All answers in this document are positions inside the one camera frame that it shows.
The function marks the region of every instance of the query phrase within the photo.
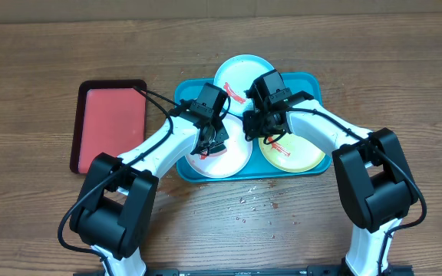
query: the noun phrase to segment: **black base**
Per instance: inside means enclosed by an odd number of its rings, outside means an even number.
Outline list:
[[[75,274],[75,276],[95,276],[103,274]],[[177,269],[148,269],[145,276],[354,276],[345,260],[341,265],[309,265],[307,268],[239,269],[211,271],[178,271]],[[389,265],[383,276],[414,276],[412,266]]]

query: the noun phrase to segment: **wire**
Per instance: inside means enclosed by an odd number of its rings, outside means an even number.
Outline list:
[[[267,146],[268,146],[268,145],[270,145],[270,144],[273,144],[273,143],[279,141],[281,138],[283,138],[284,135],[286,135],[286,134],[287,134],[287,132],[283,132],[282,134],[279,134],[279,136],[278,136],[277,138],[275,138],[274,140],[272,140],[272,141],[270,141],[270,142],[268,142],[268,143],[267,143],[267,139],[269,138],[269,136],[266,136],[266,137],[264,138],[264,140],[263,140],[264,145],[267,145]]]
[[[96,192],[99,189],[102,189],[107,184],[109,184],[112,180],[114,180],[117,176],[119,176],[122,172],[129,169],[133,164],[144,159],[144,157],[146,157],[148,154],[152,153],[156,148],[158,148],[158,146],[160,146],[162,143],[164,143],[168,139],[168,137],[173,133],[173,121],[172,121],[171,116],[168,114],[168,112],[162,106],[160,106],[155,100],[148,97],[142,90],[139,90],[136,87],[133,87],[133,89],[135,89],[139,94],[141,94],[143,97],[145,97],[148,101],[150,101],[152,104],[154,104],[156,107],[158,107],[158,109],[160,109],[161,112],[163,112],[163,114],[165,114],[165,116],[168,119],[168,122],[170,123],[170,128],[168,129],[167,134],[161,140],[156,142],[151,148],[147,149],[146,151],[141,153],[139,156],[134,158],[132,161],[130,161],[127,164],[120,167],[117,171],[111,173],[104,180],[102,180],[98,185],[96,185],[92,190],[90,190],[90,192],[88,192],[80,200],[78,200],[76,203],[74,203],[72,205],[72,207],[70,207],[69,210],[66,212],[66,214],[62,218],[61,223],[59,224],[59,227],[58,227],[58,240],[59,240],[59,243],[62,245],[62,247],[72,250],[72,251],[93,254],[93,255],[100,257],[101,261],[104,262],[105,268],[107,269],[107,272],[110,276],[114,276],[114,273],[111,270],[111,266],[110,266],[110,263],[107,259],[107,256],[105,256],[103,253],[101,253],[99,251],[95,251],[95,250],[92,250],[89,248],[80,248],[77,246],[69,245],[64,240],[62,233],[64,231],[64,226],[66,225],[66,221],[71,217],[72,212],[74,212],[74,210],[76,210],[78,207],[80,207],[83,204],[83,202],[88,197],[90,197],[91,194],[93,194],[94,192]]]
[[[409,175],[407,173],[405,173],[404,170],[401,167],[399,167],[395,162],[393,162],[393,160],[391,160],[386,154],[384,154],[376,146],[371,144],[371,142],[369,142],[368,140],[362,138],[358,134],[352,132],[350,129],[348,129],[347,127],[343,126],[341,123],[339,123],[336,119],[330,117],[328,114],[319,112],[317,110],[310,110],[310,109],[304,109],[304,108],[289,108],[286,111],[306,112],[306,113],[312,113],[312,114],[324,117],[326,120],[328,120],[331,123],[333,123],[334,125],[336,125],[338,128],[343,130],[349,136],[354,137],[355,139],[363,142],[366,146],[371,148],[371,150],[373,150],[382,160],[384,160],[389,165],[393,166],[404,177],[405,182],[407,182],[407,184],[410,185],[412,187],[412,189],[414,189],[414,191],[417,193],[417,197],[419,198],[419,201],[421,202],[421,209],[422,209],[421,210],[421,216],[417,220],[415,220],[413,222],[409,222],[409,223],[404,224],[404,225],[395,226],[395,227],[389,229],[388,231],[386,231],[385,234],[384,234],[383,243],[381,244],[380,255],[378,257],[378,276],[381,276],[381,269],[382,269],[382,266],[383,266],[384,251],[385,251],[385,249],[387,247],[388,239],[392,238],[391,234],[393,232],[396,232],[397,230],[411,228],[411,227],[414,227],[416,225],[419,225],[421,222],[423,222],[426,219],[427,204],[426,204],[426,200],[425,200],[424,196],[422,195],[422,192],[419,190],[419,188],[414,183],[414,181],[412,181],[412,179],[409,177]]]
[[[170,104],[172,104],[172,105],[174,105],[174,106],[176,106],[176,107],[179,107],[179,106],[180,106],[178,103],[175,103],[174,101],[170,100],[169,98],[167,98],[167,97],[165,97],[165,96],[162,96],[162,95],[160,95],[160,94],[158,94],[158,93],[156,93],[156,92],[150,91],[150,90],[148,90],[148,89],[140,89],[140,88],[137,87],[137,86],[134,86],[133,89],[135,89],[135,91],[140,91],[140,90],[142,90],[142,91],[146,91],[147,93],[149,93],[149,94],[151,94],[151,95],[154,95],[154,96],[156,96],[156,97],[159,97],[161,100],[165,100],[165,101],[169,102]]]
[[[225,110],[225,112],[224,112],[224,114],[223,115],[221,115],[221,120],[223,120],[224,119],[224,117],[226,117],[226,115],[227,115],[227,113],[228,113],[228,111],[229,111],[229,108],[231,107],[231,97],[230,96],[228,96],[228,108],[226,108],[226,110]]]

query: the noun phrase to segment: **red object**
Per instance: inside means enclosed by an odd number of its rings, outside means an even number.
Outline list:
[[[239,102],[241,104],[244,104],[246,102],[245,99],[240,97],[235,91],[233,91],[233,89],[231,89],[231,87],[229,86],[229,84],[227,82],[224,84],[223,88],[228,93],[228,96],[230,96],[232,99],[236,100],[237,102]]]
[[[86,173],[100,153],[118,156],[144,141],[146,99],[134,89],[92,89],[87,93],[78,165]]]
[[[143,80],[87,80],[81,84],[69,167],[87,173],[100,153],[118,156],[144,141],[146,90]]]
[[[268,137],[267,140],[271,143],[274,139],[272,137]],[[284,154],[286,157],[289,157],[291,155],[291,153],[284,148],[284,146],[281,146],[280,143],[271,143],[270,144],[272,149],[277,150],[278,152]]]

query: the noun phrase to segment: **wood grain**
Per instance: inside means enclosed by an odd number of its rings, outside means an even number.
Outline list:
[[[442,0],[0,0],[0,23],[442,12]]]
[[[172,97],[180,82],[212,77],[241,53],[314,74],[331,112],[398,134],[429,212],[396,235],[390,260],[442,274],[442,14],[429,14],[0,25],[0,275],[100,267],[56,239],[84,179],[68,168],[81,82],[139,77]],[[148,105],[147,135],[163,120]],[[64,236],[81,245],[68,229]],[[172,168],[141,250],[154,268],[295,268],[339,263],[350,236],[333,167],[203,186]]]

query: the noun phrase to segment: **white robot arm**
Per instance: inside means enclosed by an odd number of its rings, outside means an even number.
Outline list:
[[[304,100],[301,103],[297,103],[294,108],[317,110],[320,113],[327,114],[363,139],[368,138],[369,133],[371,133],[370,130],[354,126],[328,112],[317,100]],[[344,145],[353,145],[359,142],[359,140],[349,136],[325,118],[311,113],[289,111],[287,113],[287,122],[289,131],[307,139],[328,156],[332,156],[335,150],[340,149]],[[353,275],[378,275],[377,263],[384,235],[390,228],[398,226],[400,222],[401,218],[393,218],[373,233],[369,232],[366,228],[362,229],[354,225],[352,229],[351,248],[345,256],[345,262]],[[385,249],[382,261],[383,270],[388,268],[387,255],[390,245],[391,242],[388,242]]]
[[[186,154],[225,149],[223,141],[229,136],[219,114],[227,97],[225,91],[206,84],[196,100],[171,110],[164,125],[137,148],[117,158],[102,153],[94,159],[78,196],[78,200],[87,196],[86,201],[72,212],[70,228],[107,258],[106,275],[144,275],[139,245],[149,225],[158,179]],[[141,159],[146,151],[150,152]],[[117,173],[111,184],[94,192]],[[104,189],[126,195],[124,206],[105,198]]]

